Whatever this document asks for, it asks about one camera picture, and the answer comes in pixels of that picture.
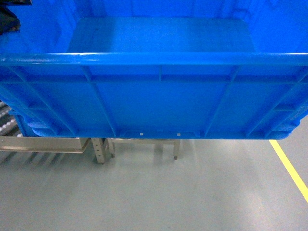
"gray epoxy floor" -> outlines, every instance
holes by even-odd
[[[308,119],[279,141],[308,182]],[[269,141],[116,144],[116,157],[0,155],[0,230],[306,231],[308,204]]]

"yellow floor line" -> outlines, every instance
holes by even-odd
[[[280,147],[280,145],[278,144],[278,142],[276,140],[270,140],[269,142],[273,146],[275,152],[277,153],[277,155],[280,158],[281,162],[283,163],[284,167],[287,169],[290,176],[292,177],[295,184],[297,185],[298,189],[303,194],[305,200],[308,203],[308,188],[307,188],[307,186],[305,185],[305,183],[303,182],[303,180],[301,179],[301,177],[299,176],[299,174],[297,173],[297,171],[295,170],[295,168],[293,167],[293,165],[291,164],[291,162],[289,161],[289,159],[287,158],[287,156],[283,152],[283,150]]]

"metal stand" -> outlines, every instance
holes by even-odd
[[[109,145],[109,151],[114,156],[115,155],[115,143],[139,143],[139,144],[172,144],[173,148],[173,158],[178,159],[180,152],[180,140],[163,140],[163,139],[115,139],[108,138],[107,143]]]

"adjustable leg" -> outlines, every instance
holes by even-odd
[[[181,140],[174,140],[173,159],[177,160],[180,152]]]
[[[106,158],[106,139],[105,141],[102,138],[91,138],[97,162],[100,164],[105,163]]]

